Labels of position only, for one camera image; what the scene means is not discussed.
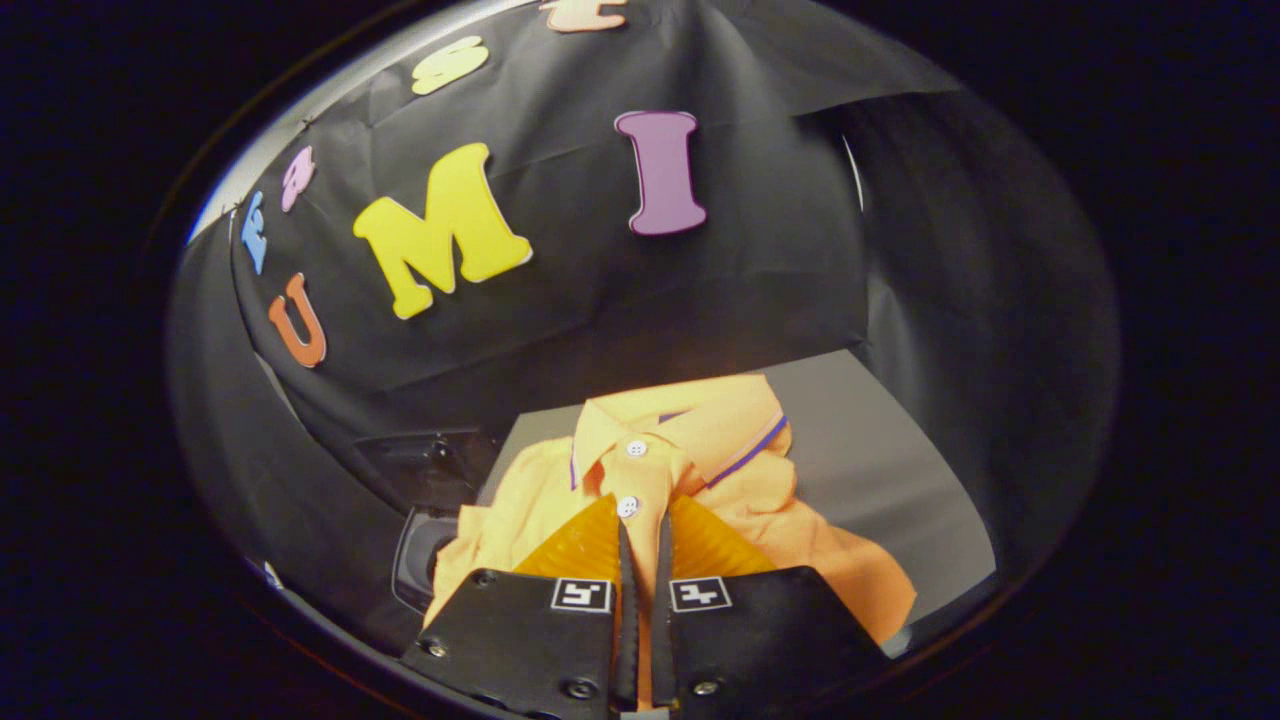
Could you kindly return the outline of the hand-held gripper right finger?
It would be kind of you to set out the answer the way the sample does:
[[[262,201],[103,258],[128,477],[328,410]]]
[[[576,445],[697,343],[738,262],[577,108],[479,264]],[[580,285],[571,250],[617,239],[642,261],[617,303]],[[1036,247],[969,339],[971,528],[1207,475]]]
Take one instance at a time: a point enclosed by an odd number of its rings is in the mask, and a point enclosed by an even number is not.
[[[820,574],[777,568],[699,502],[660,528],[652,701],[673,714],[806,714],[890,657]]]

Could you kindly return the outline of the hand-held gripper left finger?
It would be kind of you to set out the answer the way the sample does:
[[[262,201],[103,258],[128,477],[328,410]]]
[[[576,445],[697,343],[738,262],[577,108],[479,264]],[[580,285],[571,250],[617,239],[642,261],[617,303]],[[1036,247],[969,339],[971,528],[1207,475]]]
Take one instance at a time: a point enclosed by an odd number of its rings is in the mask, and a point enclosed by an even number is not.
[[[522,717],[618,719],[637,707],[639,611],[627,532],[608,495],[515,570],[472,570],[401,662]]]

